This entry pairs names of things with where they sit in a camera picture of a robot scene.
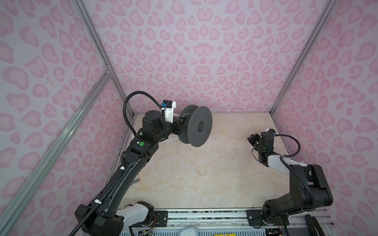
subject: heart pattern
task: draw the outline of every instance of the heart pattern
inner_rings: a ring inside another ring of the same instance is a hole
[[[143,90],[157,101],[174,100],[178,112],[189,104],[211,111],[269,111],[325,5],[322,0],[84,2],[96,30],[106,36],[101,39],[125,93]],[[155,108],[140,98],[130,100],[133,111]]]
[[[70,0],[3,1],[0,19],[1,214],[105,68]],[[106,160],[114,157],[125,129],[121,101],[110,82],[95,105],[101,106],[101,112],[90,111],[11,235],[68,234],[76,221],[73,208],[86,193],[93,196],[105,184],[111,165]],[[92,122],[93,114],[106,120],[106,127]],[[83,162],[83,156],[93,155],[86,146],[107,128],[102,142],[96,144],[106,150],[96,156],[102,160],[98,170],[103,172],[92,175],[88,160]],[[79,170],[86,182],[73,185]]]
[[[372,1],[340,2],[273,115],[300,141],[296,160],[323,167],[327,209],[345,236],[378,232],[377,10]]]

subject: beige marble tabletop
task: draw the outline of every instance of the beige marble tabletop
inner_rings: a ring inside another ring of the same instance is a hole
[[[136,130],[142,127],[143,116],[138,115]],[[266,128],[276,129],[269,113],[212,116],[210,137],[201,147],[160,143],[120,208],[140,200],[155,208],[262,207],[266,200],[289,192],[289,177],[257,162],[246,140]],[[274,140],[274,150],[287,154],[280,137]]]

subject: spool center hole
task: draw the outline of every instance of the spool center hole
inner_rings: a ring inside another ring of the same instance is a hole
[[[203,128],[205,127],[205,123],[203,121],[201,121],[200,123],[198,123],[198,132],[202,132],[203,131]]]

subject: thin yellow wire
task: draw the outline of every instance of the thin yellow wire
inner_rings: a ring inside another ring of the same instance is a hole
[[[237,141],[247,141],[247,139],[239,140],[239,139],[234,138],[233,136],[229,135],[229,134],[225,131],[225,129],[224,129],[222,126],[220,126],[215,120],[214,120],[214,122],[215,122],[215,124],[218,125],[218,126],[223,130],[223,132],[225,132],[225,134],[227,134],[230,138],[235,139],[235,140],[237,140]]]

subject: pink patterned wall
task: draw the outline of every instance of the pink patterned wall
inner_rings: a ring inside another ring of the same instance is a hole
[[[377,12],[341,1],[273,116],[300,140],[297,160],[323,167],[341,236],[378,233]]]
[[[178,111],[269,111],[326,0],[85,3],[126,94],[172,99]]]
[[[67,235],[76,226],[79,204],[88,204],[105,185],[126,129],[122,104],[109,81],[33,197],[11,236]]]
[[[0,214],[104,73],[70,0],[0,3]]]

